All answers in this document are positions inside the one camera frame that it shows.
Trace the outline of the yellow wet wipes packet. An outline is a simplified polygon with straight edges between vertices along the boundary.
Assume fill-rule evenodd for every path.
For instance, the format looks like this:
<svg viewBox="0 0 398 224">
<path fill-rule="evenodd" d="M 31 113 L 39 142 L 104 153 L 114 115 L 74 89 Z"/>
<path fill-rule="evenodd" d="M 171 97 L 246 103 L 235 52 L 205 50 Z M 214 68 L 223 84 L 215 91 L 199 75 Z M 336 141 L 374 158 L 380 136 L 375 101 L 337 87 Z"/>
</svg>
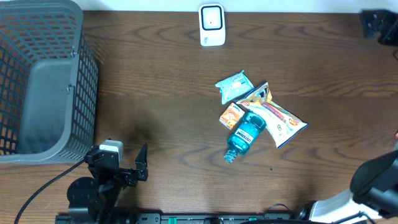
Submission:
<svg viewBox="0 0 398 224">
<path fill-rule="evenodd" d="M 256 113 L 265 121 L 266 128 L 278 149 L 299 131 L 308 127 L 306 122 L 272 101 L 271 89 L 267 82 L 251 90 L 235 103 Z"/>
</svg>

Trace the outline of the small orange box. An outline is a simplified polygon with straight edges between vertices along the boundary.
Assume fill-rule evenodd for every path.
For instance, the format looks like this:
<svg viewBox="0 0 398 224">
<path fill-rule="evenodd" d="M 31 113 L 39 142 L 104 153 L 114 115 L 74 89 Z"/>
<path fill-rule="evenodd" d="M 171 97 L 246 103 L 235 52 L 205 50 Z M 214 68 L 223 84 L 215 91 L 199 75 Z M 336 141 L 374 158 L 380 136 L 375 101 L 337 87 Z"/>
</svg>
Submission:
<svg viewBox="0 0 398 224">
<path fill-rule="evenodd" d="M 229 130 L 232 130 L 240 119 L 245 115 L 245 111 L 236 103 L 231 103 L 219 118 L 219 122 Z"/>
</svg>

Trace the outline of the blue Listerine mouthwash bottle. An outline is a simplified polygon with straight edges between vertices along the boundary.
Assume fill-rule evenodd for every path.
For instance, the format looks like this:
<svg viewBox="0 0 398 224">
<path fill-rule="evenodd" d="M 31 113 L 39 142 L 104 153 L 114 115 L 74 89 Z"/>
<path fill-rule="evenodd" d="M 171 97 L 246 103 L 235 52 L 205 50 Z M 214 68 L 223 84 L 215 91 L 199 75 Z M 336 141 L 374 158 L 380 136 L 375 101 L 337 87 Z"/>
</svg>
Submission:
<svg viewBox="0 0 398 224">
<path fill-rule="evenodd" d="M 229 137 L 228 150 L 224 160 L 233 163 L 238 155 L 246 155 L 257 137 L 265 130 L 267 124 L 263 118 L 253 112 L 247 112 L 241 124 Z"/>
</svg>

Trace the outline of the light blue tissue pack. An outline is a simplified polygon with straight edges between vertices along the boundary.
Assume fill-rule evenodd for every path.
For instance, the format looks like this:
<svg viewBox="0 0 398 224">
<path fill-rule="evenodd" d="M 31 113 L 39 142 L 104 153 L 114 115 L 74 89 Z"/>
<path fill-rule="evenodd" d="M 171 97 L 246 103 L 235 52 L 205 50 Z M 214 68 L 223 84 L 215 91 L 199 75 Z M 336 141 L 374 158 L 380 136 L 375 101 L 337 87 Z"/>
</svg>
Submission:
<svg viewBox="0 0 398 224">
<path fill-rule="evenodd" d="M 245 70 L 241 70 L 215 84 L 215 87 L 220 89 L 222 105 L 254 89 L 254 85 L 244 72 Z"/>
</svg>

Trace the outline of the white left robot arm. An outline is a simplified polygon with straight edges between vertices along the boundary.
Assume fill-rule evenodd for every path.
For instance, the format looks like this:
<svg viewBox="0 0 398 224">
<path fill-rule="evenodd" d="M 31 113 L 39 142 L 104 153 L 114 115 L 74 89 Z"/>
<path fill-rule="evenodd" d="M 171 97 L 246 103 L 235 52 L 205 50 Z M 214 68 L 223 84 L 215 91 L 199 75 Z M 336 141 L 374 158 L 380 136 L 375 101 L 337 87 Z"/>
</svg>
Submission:
<svg viewBox="0 0 398 224">
<path fill-rule="evenodd" d="M 121 141 L 107 139 L 90 150 L 85 162 L 92 176 L 75 180 L 67 190 L 70 223 L 135 223 L 136 216 L 116 202 L 122 190 L 147 180 L 147 150 L 144 144 L 134 169 L 119 166 L 124 156 Z"/>
</svg>

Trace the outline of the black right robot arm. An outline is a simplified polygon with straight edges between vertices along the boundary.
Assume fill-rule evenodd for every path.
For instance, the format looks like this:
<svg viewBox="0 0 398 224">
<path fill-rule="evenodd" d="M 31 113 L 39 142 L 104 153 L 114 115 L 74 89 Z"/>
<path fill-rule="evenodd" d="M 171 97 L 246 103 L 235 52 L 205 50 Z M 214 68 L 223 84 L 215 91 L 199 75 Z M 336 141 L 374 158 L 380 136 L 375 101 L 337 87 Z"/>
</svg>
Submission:
<svg viewBox="0 0 398 224">
<path fill-rule="evenodd" d="M 359 13 L 364 36 L 381 45 L 397 46 L 397 13 L 366 9 Z M 374 223 L 397 216 L 397 149 L 371 159 L 354 173 L 348 190 L 313 202 L 297 215 L 310 223 Z"/>
</svg>

